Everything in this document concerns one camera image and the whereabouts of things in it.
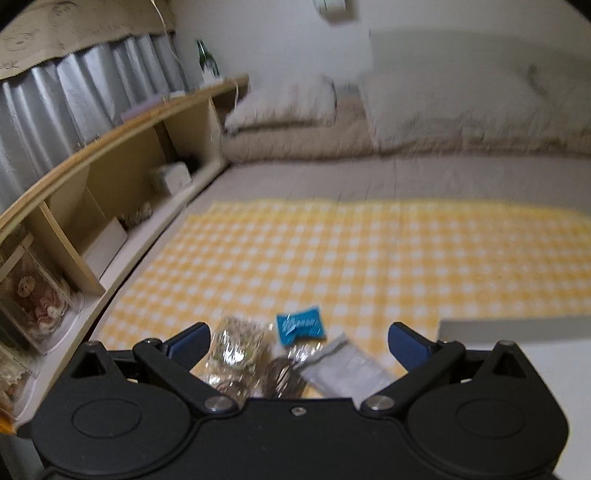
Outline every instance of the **wooden shelf top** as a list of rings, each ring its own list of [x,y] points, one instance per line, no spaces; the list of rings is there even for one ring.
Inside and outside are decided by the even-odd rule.
[[[110,150],[121,145],[138,133],[153,127],[157,123],[176,115],[183,110],[197,105],[208,98],[231,92],[238,87],[248,85],[248,75],[225,80],[222,83],[204,87],[178,98],[172,98],[147,112],[128,120],[124,124],[108,131],[98,140],[88,144],[71,157],[53,168],[35,185],[29,188],[16,202],[0,215],[0,242],[2,242],[41,202],[45,201],[70,178],[101,158]]]

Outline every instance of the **gingham tablecloth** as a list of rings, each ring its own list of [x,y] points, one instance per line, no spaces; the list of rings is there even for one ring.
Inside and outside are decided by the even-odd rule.
[[[272,323],[312,305],[329,338],[344,330],[396,370],[392,322],[434,339],[442,318],[590,314],[591,219],[502,203],[216,204],[187,219],[100,340],[125,349],[227,314]]]

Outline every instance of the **window curtain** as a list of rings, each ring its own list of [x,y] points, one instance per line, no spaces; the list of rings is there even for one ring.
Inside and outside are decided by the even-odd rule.
[[[100,44],[4,80],[0,213],[85,144],[153,97],[187,91],[166,35]]]

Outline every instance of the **blue candy wrapper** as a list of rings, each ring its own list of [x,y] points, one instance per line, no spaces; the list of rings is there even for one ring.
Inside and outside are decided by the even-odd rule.
[[[283,346],[290,346],[300,338],[323,339],[325,337],[318,307],[298,313],[278,313],[277,327]]]

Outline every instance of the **pillow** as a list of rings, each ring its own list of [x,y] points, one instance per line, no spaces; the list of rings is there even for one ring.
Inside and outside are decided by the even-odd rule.
[[[554,142],[554,111],[515,73],[485,67],[370,74],[361,84],[374,146],[448,151]]]
[[[571,133],[591,130],[591,80],[562,73],[540,73],[534,66],[528,74],[534,89],[565,119],[565,129]]]
[[[226,118],[226,129],[276,127],[294,124],[329,127],[336,118],[332,80],[316,76],[248,94]]]

